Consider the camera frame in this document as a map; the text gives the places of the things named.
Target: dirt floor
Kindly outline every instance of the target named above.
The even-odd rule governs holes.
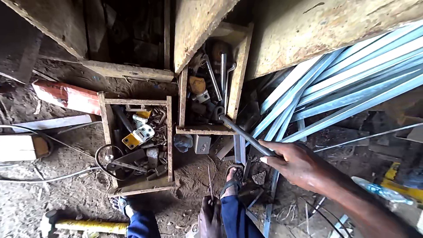
[[[94,91],[115,93],[123,98],[165,99],[166,95],[171,95],[175,96],[175,101],[177,101],[178,87],[173,83],[127,82],[124,79],[104,78],[79,64],[46,59],[39,59],[36,63],[36,69],[65,83]],[[39,113],[36,112],[38,103],[41,103]],[[15,124],[80,114],[83,113],[39,101],[31,85],[25,86],[5,78],[1,79],[0,116],[2,124]],[[368,118],[368,115],[363,118],[358,119],[361,124]],[[64,133],[58,139],[94,154],[97,148],[104,145],[102,124]],[[231,162],[221,161],[214,156],[215,152],[223,146],[222,141],[224,141],[223,138],[214,139],[217,140],[217,143],[211,148],[210,156],[196,155],[192,149],[189,149],[186,153],[180,153],[174,149],[175,189],[134,197],[140,208],[150,208],[155,212],[162,237],[185,236],[190,226],[197,221],[201,199],[208,194],[207,165],[210,165],[214,177],[213,193],[215,195],[220,193],[220,189],[224,185],[226,168]],[[314,148],[314,144],[315,142],[310,140],[309,146]],[[38,176],[34,172],[35,167],[45,178],[53,178],[95,165],[94,160],[88,156],[61,145],[55,144],[55,146],[51,156],[39,161],[20,162],[18,167],[0,169],[0,176],[38,180]],[[370,176],[371,178],[373,172],[382,170],[380,164],[386,161],[370,163],[370,157],[366,156],[368,153],[368,149],[357,147],[350,153],[351,158],[348,159],[345,156],[342,157],[343,154],[336,151],[322,154],[322,156],[350,176],[361,174],[363,177]],[[355,162],[353,158],[362,158],[362,160]],[[262,229],[265,217],[265,204],[270,196],[267,191],[270,188],[271,168],[259,162],[253,162],[250,177],[241,192],[245,195],[242,196],[242,201],[249,204],[254,199],[253,192],[259,188],[252,182],[251,175],[262,171],[266,171],[266,183],[263,185],[266,192],[251,209],[252,213],[258,218],[256,224],[260,229]],[[107,198],[111,182],[107,175],[101,171],[93,171],[80,177],[52,182],[48,184],[48,188],[49,191],[46,191],[43,184],[4,183],[0,186],[0,194],[2,194],[2,199],[0,199],[0,237],[40,237],[38,227],[41,216],[45,211],[54,208],[65,210],[70,218],[82,215],[83,219],[98,221],[128,221],[120,212],[112,209]],[[279,179],[272,212],[270,237],[309,237],[305,224],[305,205],[303,201],[298,199],[300,196],[309,202],[321,199],[317,194],[289,184],[283,177]],[[324,206],[338,217],[343,214],[342,210],[331,201],[325,201]],[[331,222],[336,223],[333,217],[326,215]],[[312,237],[327,237],[331,230],[320,215],[316,214],[310,218],[309,231]],[[57,233],[58,237],[63,238],[82,237],[82,232],[60,230]],[[100,237],[123,236],[101,234]]]

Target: hammer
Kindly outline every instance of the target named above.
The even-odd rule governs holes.
[[[113,223],[101,221],[60,220],[59,210],[50,210],[41,218],[40,229],[43,238],[53,237],[57,229],[104,232],[125,235],[128,223]]]

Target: hammer head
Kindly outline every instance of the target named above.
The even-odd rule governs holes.
[[[55,230],[55,224],[59,219],[58,210],[50,210],[44,213],[40,222],[40,230],[43,238],[50,238]]]

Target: yellow plastic part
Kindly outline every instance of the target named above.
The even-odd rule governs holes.
[[[123,138],[122,142],[130,149],[134,149],[141,144],[141,142],[132,133]]]
[[[149,111],[137,111],[136,114],[139,115],[142,118],[148,119],[150,117],[151,110],[149,110]]]
[[[126,235],[128,225],[128,223],[114,223],[102,221],[62,220],[56,222],[55,228],[67,230],[87,230],[92,232],[104,232]]]
[[[383,179],[382,183],[380,184],[382,187],[392,189],[397,191],[401,194],[410,196],[416,199],[419,203],[423,203],[423,190],[417,188],[408,188],[402,186],[400,184],[395,183],[393,180],[398,170],[398,166],[400,163],[394,162],[392,163],[391,167],[385,174],[385,178]]]

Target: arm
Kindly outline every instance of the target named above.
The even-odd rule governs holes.
[[[421,237],[393,213],[327,161],[302,144],[259,141],[283,160],[260,160],[277,169],[291,184],[339,203],[366,238]]]

